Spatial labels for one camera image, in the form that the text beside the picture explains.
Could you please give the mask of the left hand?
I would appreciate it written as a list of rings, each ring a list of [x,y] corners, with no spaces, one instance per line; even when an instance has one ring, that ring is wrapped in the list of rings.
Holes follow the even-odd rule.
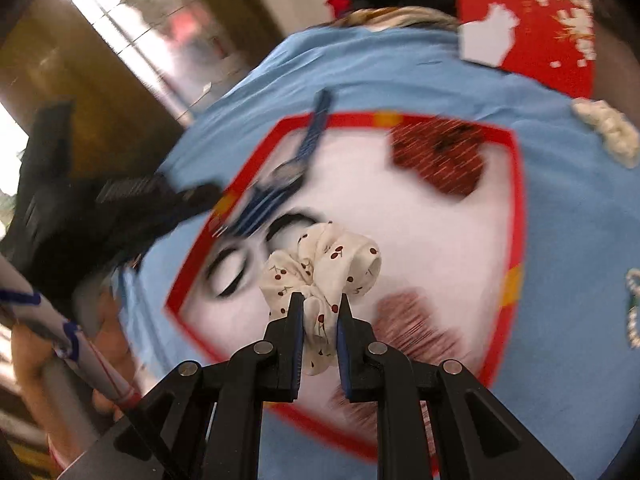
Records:
[[[29,285],[3,285],[1,307],[13,321],[13,368],[23,400],[59,451],[76,456],[86,445],[47,385],[46,366],[53,359],[65,362],[88,382],[99,396],[98,408],[126,414],[139,401],[134,359],[115,311],[107,311],[96,336],[89,337]]]

